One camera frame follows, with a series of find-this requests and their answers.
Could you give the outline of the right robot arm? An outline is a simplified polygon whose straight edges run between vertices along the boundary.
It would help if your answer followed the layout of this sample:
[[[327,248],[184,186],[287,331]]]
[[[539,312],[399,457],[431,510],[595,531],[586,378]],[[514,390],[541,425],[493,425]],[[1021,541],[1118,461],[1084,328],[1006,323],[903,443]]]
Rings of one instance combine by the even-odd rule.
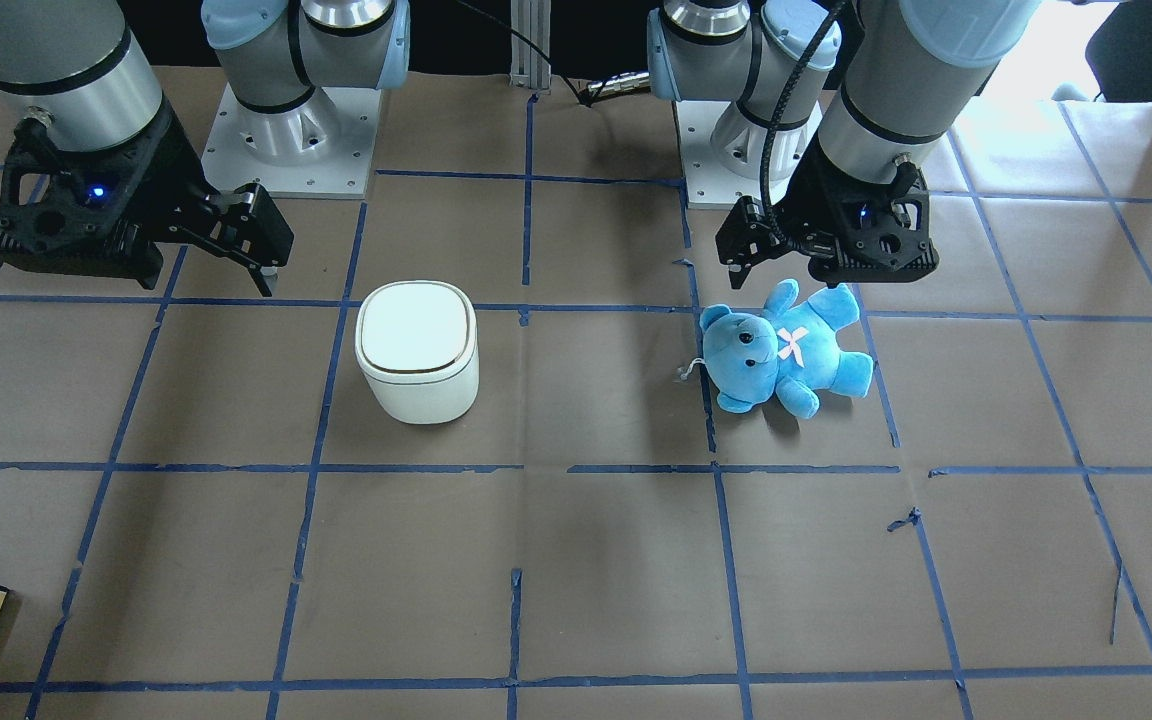
[[[188,243],[273,293],[294,236],[268,169],[349,151],[329,90],[403,85],[410,5],[205,1],[200,20],[236,100],[238,145],[262,164],[243,184],[206,177],[118,3],[0,1],[0,94],[15,111],[0,263],[152,290],[162,243]]]

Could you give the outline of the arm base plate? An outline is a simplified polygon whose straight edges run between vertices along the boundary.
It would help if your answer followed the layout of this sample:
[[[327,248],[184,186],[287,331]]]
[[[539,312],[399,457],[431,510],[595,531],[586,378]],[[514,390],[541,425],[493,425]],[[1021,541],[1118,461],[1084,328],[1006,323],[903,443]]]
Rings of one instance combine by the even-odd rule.
[[[274,199],[365,199],[381,100],[372,88],[319,88],[298,109],[262,114],[225,88],[205,176],[220,190],[260,183]]]
[[[740,196],[759,195],[764,128],[749,122],[735,103],[681,101],[675,113],[690,209],[727,210]],[[823,105],[814,103],[805,124],[776,132],[770,164],[772,200],[785,196],[820,120]]]

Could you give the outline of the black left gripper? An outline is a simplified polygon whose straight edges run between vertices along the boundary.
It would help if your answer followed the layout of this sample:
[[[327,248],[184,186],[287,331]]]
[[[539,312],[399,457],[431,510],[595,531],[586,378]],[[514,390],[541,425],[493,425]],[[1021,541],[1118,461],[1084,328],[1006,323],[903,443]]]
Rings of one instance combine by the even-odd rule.
[[[869,183],[838,169],[818,141],[808,150],[776,202],[776,222],[791,249],[809,256],[809,274],[841,283],[914,283],[940,266],[931,238],[931,196],[918,164],[892,158],[893,179]],[[773,232],[753,196],[740,196],[717,232],[717,256],[728,276],[749,265],[782,258],[786,242]]]

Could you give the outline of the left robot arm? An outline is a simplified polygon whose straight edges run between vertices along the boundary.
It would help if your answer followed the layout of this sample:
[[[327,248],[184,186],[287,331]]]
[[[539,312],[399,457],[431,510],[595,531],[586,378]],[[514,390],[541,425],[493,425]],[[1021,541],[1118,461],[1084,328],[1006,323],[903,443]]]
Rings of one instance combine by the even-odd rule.
[[[1034,1],[662,1],[646,20],[652,92],[719,101],[753,132],[732,161],[717,255],[733,290],[791,252],[827,285],[914,283],[940,264],[922,165]]]

